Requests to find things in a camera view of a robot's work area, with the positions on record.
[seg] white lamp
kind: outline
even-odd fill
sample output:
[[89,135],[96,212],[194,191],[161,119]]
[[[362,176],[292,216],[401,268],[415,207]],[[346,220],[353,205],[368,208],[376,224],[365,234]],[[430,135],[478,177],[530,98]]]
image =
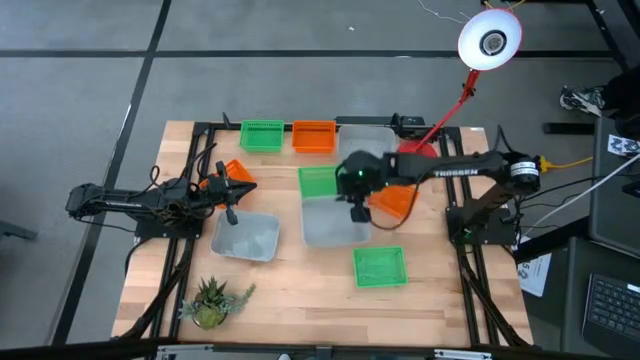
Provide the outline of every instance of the white lamp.
[[427,144],[429,139],[462,107],[465,101],[473,96],[474,86],[480,71],[504,65],[516,54],[521,40],[520,22],[511,12],[491,9],[471,18],[458,38],[460,59],[471,68],[460,99],[422,140],[404,142],[398,151],[419,152],[426,156],[436,156],[435,150]]
[[510,12],[486,10],[474,16],[464,26],[458,38],[460,59],[474,70],[495,69],[518,51],[522,28]]

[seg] green basket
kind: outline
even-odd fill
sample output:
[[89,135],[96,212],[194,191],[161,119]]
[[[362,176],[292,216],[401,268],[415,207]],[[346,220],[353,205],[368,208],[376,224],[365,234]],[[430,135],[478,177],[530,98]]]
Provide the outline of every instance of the green basket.
[[298,169],[302,198],[338,194],[335,166],[314,166]]
[[248,152],[278,152],[284,142],[284,121],[244,120],[240,146]]
[[353,249],[353,267],[359,288],[409,283],[404,249],[400,246]]

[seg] potted plant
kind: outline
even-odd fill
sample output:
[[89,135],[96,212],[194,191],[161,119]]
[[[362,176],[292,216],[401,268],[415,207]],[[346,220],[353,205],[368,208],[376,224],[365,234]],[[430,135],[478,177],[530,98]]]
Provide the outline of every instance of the potted plant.
[[191,302],[182,301],[180,318],[189,319],[204,330],[211,330],[222,324],[229,314],[237,314],[247,304],[256,286],[251,285],[242,296],[224,294],[225,281],[218,286],[215,277],[208,282],[201,279],[199,292]]

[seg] wooden table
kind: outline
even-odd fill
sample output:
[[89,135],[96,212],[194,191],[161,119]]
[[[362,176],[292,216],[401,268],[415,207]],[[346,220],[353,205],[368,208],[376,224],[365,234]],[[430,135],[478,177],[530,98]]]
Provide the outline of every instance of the wooden table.
[[[186,161],[193,124],[190,121],[167,123],[157,159],[161,181],[179,176]],[[462,128],[461,134],[465,153],[487,150],[482,128]],[[213,253],[211,237],[221,213],[216,211],[196,241],[186,299],[194,298],[201,277],[211,275],[228,281],[227,290],[237,293],[252,283],[257,288],[241,314],[229,317],[213,331],[182,321],[179,340],[409,347],[470,345],[458,265],[445,226],[444,180],[429,180],[420,187],[413,214],[404,226],[393,232],[373,229],[371,240],[363,245],[403,246],[409,284],[358,289],[354,281],[352,247],[308,248],[301,238],[297,169],[336,164],[337,155],[298,154],[291,147],[291,132],[285,132],[281,153],[249,154],[238,146],[239,136],[240,131],[216,131],[214,141],[218,145],[213,150],[210,171],[214,171],[218,160],[238,159],[247,167],[258,188],[241,201],[238,209],[273,214],[280,219],[276,256],[271,262],[259,263]],[[474,197],[481,196],[493,183],[480,177],[470,181]],[[167,239],[153,239],[133,255],[113,327],[114,335],[131,327],[156,295],[167,244]],[[531,342],[513,260],[499,246],[484,246],[483,250],[493,300],[519,335]],[[168,333],[172,306],[170,298],[161,335]],[[488,343],[482,306],[477,299],[475,308],[481,340]]]

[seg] orange basket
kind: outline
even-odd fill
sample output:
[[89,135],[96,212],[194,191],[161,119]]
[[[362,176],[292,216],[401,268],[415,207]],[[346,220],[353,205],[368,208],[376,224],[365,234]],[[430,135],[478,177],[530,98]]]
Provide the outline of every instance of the orange basket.
[[[240,161],[236,159],[229,161],[224,165],[224,167],[227,169],[227,176],[233,180],[256,182],[255,180],[253,180],[253,177],[251,176],[251,174],[249,174],[247,169],[245,169],[244,166],[242,166],[242,164],[240,163]],[[209,180],[205,179],[200,183],[199,186],[200,188],[204,188],[208,184],[209,184]],[[219,209],[227,208],[225,205],[218,205],[217,207]]]
[[409,211],[415,186],[389,186],[369,197],[369,205],[402,219]]
[[293,148],[297,152],[331,154],[335,147],[335,121],[296,120],[293,122]]

